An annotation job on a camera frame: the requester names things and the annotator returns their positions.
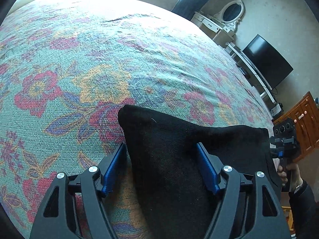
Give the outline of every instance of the ornate mirror frame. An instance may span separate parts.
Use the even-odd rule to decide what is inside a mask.
[[[224,21],[223,20],[223,15],[224,15],[224,12],[226,11],[226,9],[231,6],[232,4],[235,4],[237,3],[238,5],[241,6],[241,11],[240,13],[238,14],[238,16],[236,18],[234,18],[233,20],[231,21]],[[245,11],[245,6],[244,6],[244,3],[242,0],[234,0],[234,1],[231,1],[229,2],[228,4],[226,4],[219,13],[215,14],[214,15],[214,18],[219,20],[220,22],[224,23],[228,28],[230,28],[231,30],[235,31],[236,28],[237,28],[237,23],[241,20],[241,16],[243,15]]]

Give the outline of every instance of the silver screw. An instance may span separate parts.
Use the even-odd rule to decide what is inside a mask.
[[[223,169],[224,169],[225,172],[231,172],[232,171],[232,167],[229,166],[229,165],[225,165]]]
[[[60,172],[60,173],[58,173],[58,174],[56,175],[56,177],[57,177],[58,179],[62,179],[62,178],[64,177],[64,173],[63,173],[63,172]]]
[[[261,171],[257,172],[257,176],[262,178],[262,177],[265,177],[265,174]]]
[[[96,172],[98,170],[98,168],[96,166],[91,166],[89,168],[89,172]]]

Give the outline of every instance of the person's arm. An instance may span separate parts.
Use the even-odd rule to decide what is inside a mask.
[[[301,179],[298,164],[289,164],[286,169],[292,172],[292,191],[289,192],[289,204],[292,211],[296,236],[297,238],[301,238],[304,237],[303,235],[305,233],[311,233],[311,231],[315,229],[315,197],[309,184]],[[284,185],[284,183],[287,182],[287,175],[283,172],[281,166],[278,166],[278,174],[282,178]]]

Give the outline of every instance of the flat screen tv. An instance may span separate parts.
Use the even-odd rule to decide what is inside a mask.
[[[242,51],[274,89],[293,70],[291,65],[266,40],[257,35]]]

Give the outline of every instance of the bed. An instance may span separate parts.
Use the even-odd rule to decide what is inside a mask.
[[[193,23],[141,1],[33,1],[1,25],[0,58],[0,202],[25,238],[57,172],[81,173],[123,141],[125,104],[272,135],[230,56]],[[130,172],[109,213],[119,238],[144,238]]]

